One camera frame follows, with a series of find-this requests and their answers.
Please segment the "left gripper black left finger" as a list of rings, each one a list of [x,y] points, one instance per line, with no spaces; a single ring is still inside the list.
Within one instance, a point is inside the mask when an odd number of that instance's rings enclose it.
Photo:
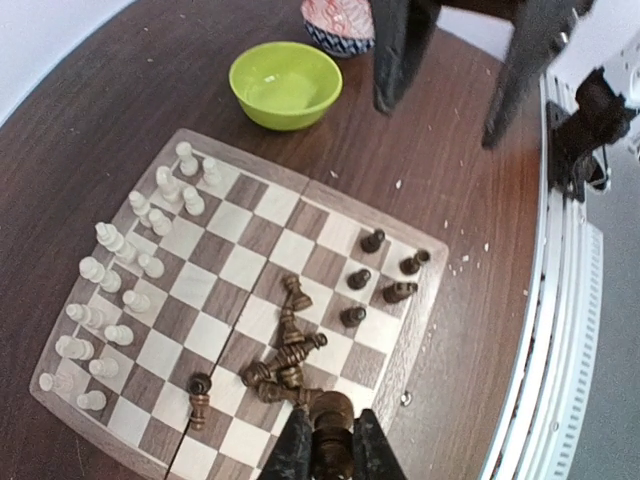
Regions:
[[[302,408],[295,408],[289,415],[259,479],[309,480],[312,432],[307,412]]]

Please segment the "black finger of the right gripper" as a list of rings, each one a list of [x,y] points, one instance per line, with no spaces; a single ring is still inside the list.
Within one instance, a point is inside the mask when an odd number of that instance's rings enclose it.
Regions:
[[[391,114],[411,86],[441,11],[439,1],[370,2],[375,31],[373,101]]]
[[[530,88],[569,44],[576,25],[592,6],[591,1],[520,3],[485,118],[483,148],[493,149],[499,144]]]

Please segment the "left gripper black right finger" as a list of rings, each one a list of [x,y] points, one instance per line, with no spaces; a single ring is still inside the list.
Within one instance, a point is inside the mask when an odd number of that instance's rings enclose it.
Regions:
[[[371,409],[363,409],[354,421],[355,480],[406,480],[407,477]]]

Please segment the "dark knight chess piece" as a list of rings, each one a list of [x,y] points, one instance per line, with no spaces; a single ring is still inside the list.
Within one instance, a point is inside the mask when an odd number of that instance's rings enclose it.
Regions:
[[[418,288],[416,282],[394,282],[382,290],[382,296],[387,304],[397,304],[416,294]]]

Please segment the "dark pawn chess piece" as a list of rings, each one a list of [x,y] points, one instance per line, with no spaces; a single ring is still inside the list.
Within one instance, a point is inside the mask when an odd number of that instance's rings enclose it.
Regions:
[[[382,229],[375,229],[373,232],[370,232],[367,236],[360,239],[360,247],[363,252],[373,254],[381,248],[385,239],[385,231]]]

